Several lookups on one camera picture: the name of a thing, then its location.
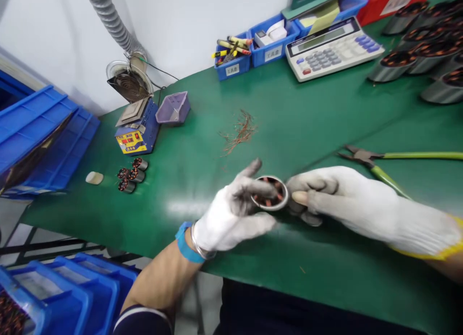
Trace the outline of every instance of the pliers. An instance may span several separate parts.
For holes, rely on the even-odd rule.
[[[370,171],[375,175],[377,179],[386,183],[392,187],[399,195],[411,200],[400,186],[389,177],[379,166],[377,166],[374,159],[454,159],[463,160],[463,153],[459,152],[417,152],[417,153],[373,153],[365,149],[361,149],[349,144],[344,146],[347,150],[353,153],[353,155],[346,155],[338,153],[343,158],[357,161],[361,164],[366,165]]]

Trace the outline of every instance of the paper sheet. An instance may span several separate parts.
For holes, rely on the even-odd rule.
[[[311,35],[330,26],[339,12],[338,0],[334,0],[316,9],[313,14],[308,15],[306,18],[302,18],[300,22],[305,27],[312,25],[309,32],[309,35]]]

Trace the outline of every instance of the green workbench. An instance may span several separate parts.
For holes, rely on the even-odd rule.
[[[380,36],[386,20],[365,31]],[[182,127],[163,126],[147,178],[131,194],[117,190],[122,154],[114,132],[122,108],[101,126],[65,195],[43,194],[22,222],[110,247],[154,257],[185,220],[196,220],[217,190],[255,157],[261,174],[282,179],[313,168],[362,166],[336,157],[351,143],[376,152],[463,151],[463,105],[433,106],[418,94],[425,76],[388,84],[365,78],[374,62],[298,83],[286,59],[219,82],[213,68],[169,86],[188,91],[191,111]],[[219,132],[232,133],[240,109],[258,125],[248,143],[224,156]],[[378,164],[417,201],[463,216],[463,164],[444,160],[380,160]],[[105,175],[87,184],[90,171]],[[425,263],[402,256],[326,219],[312,228],[285,211],[271,233],[220,253],[203,270],[264,286],[433,334],[454,334],[460,324],[458,286]]]

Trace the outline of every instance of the metal duct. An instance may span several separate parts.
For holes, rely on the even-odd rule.
[[[111,0],[90,0],[99,18],[118,45],[129,55],[139,53],[145,60],[146,51],[125,27]]]

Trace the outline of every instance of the white work glove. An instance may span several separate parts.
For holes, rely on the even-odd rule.
[[[403,254],[444,260],[463,249],[461,220],[398,196],[394,189],[352,168],[320,168],[292,177],[290,208],[307,206],[312,215],[327,214],[349,229],[386,242]]]
[[[275,226],[275,218],[268,213],[249,215],[256,207],[251,194],[264,197],[277,195],[276,189],[268,183],[251,178],[261,166],[260,159],[254,160],[230,185],[218,191],[207,212],[193,227],[193,239],[200,248],[227,251]]]

